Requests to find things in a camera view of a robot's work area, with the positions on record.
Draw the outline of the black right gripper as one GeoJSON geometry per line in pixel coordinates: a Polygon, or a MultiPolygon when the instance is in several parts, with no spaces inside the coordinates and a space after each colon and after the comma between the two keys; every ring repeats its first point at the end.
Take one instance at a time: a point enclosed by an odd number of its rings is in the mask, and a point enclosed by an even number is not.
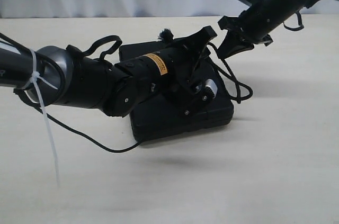
{"type": "Polygon", "coordinates": [[[243,11],[238,17],[223,16],[218,25],[221,30],[228,30],[217,49],[219,59],[227,59],[241,52],[254,49],[253,44],[270,45],[273,39],[269,35],[270,21],[259,12],[243,11]]]}

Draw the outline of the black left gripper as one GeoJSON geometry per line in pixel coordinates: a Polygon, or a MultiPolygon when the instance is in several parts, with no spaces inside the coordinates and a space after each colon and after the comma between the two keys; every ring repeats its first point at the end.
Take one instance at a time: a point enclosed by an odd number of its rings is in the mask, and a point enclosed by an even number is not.
{"type": "Polygon", "coordinates": [[[195,76],[201,61],[209,56],[207,44],[217,36],[212,26],[204,26],[198,32],[185,38],[165,41],[165,51],[170,59],[171,82],[163,96],[169,102],[184,102],[195,91],[196,85],[203,81],[195,76]]]}

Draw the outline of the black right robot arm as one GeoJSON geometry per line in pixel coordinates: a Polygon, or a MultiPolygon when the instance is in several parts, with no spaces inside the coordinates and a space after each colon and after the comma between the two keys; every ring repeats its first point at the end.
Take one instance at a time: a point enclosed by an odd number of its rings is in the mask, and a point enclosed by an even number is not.
{"type": "Polygon", "coordinates": [[[217,56],[226,59],[254,49],[256,44],[270,45],[270,32],[292,15],[301,17],[302,8],[310,8],[321,0],[238,0],[248,6],[237,17],[223,16],[218,25],[227,30],[217,49],[217,56]]]}

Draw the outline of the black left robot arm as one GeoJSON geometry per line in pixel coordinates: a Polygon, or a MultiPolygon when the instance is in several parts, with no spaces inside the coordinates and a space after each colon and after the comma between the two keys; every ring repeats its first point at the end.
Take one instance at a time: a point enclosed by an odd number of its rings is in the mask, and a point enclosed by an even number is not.
{"type": "Polygon", "coordinates": [[[116,35],[95,41],[86,51],[72,45],[34,51],[1,35],[1,85],[38,111],[62,105],[124,117],[139,103],[163,94],[181,115],[191,116],[217,95],[212,80],[193,78],[215,37],[213,28],[205,26],[161,50],[112,64],[105,57],[120,47],[116,35]]]}

